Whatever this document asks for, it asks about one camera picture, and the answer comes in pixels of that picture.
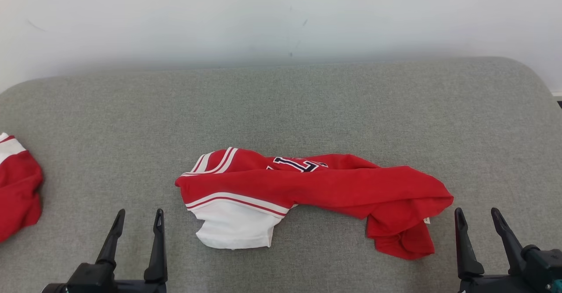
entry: red and white clothing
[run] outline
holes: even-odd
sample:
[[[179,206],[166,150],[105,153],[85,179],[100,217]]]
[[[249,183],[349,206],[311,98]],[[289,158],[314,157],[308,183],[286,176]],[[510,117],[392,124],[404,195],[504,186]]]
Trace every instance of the red and white clothing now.
[[[0,242],[37,223],[41,204],[37,187],[41,168],[22,145],[7,133],[0,134]]]
[[[379,251],[417,259],[434,253],[423,219],[453,201],[439,180],[407,166],[382,168],[353,155],[264,157],[232,147],[202,155],[176,185],[188,211],[205,220],[199,239],[228,249],[270,247],[273,227],[307,204],[367,217]]]

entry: gray table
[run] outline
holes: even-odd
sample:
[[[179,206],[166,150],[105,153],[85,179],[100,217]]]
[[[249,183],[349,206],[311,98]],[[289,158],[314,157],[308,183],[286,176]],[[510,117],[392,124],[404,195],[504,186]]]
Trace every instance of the gray table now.
[[[162,207],[171,293],[456,292],[457,206],[488,273],[508,268],[493,206],[524,245],[562,247],[562,111],[509,59],[54,77],[2,93],[0,131],[46,179],[39,223],[0,244],[6,292],[39,292],[94,261],[121,207],[116,277],[142,277]],[[174,180],[229,146],[410,165],[456,199],[429,227],[436,253],[418,261],[375,251],[364,221],[308,206],[289,212],[269,249],[211,249]]]

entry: red garment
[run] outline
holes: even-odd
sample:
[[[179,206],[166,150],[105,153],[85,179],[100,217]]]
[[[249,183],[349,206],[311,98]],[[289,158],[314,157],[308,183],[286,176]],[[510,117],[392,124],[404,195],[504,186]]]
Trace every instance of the red garment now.
[[[377,250],[403,259],[434,253],[423,219],[438,215],[453,201],[439,180],[408,166],[382,168],[353,155],[264,157],[236,148],[202,155],[176,185],[188,210],[199,219],[197,211],[213,203],[236,203],[277,217],[276,223],[297,204],[367,217],[367,237],[375,239]],[[232,208],[229,211],[201,214],[202,219],[220,220],[207,234],[213,237],[227,230],[219,226],[229,223],[221,217],[229,216]]]
[[[41,216],[37,187],[43,181],[41,168],[22,145],[0,134],[0,242]]]

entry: red sleeve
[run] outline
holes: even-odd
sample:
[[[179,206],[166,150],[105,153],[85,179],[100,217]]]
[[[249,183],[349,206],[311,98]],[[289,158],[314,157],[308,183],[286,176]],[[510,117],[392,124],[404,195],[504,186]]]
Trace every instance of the red sleeve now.
[[[405,259],[433,253],[422,221],[453,201],[439,180],[407,166],[304,173],[249,170],[180,177],[177,185],[186,203],[199,193],[230,192],[283,207],[308,204],[369,217],[367,236],[377,241],[377,249]]]
[[[40,166],[16,139],[0,142],[0,242],[38,221],[42,180]]]

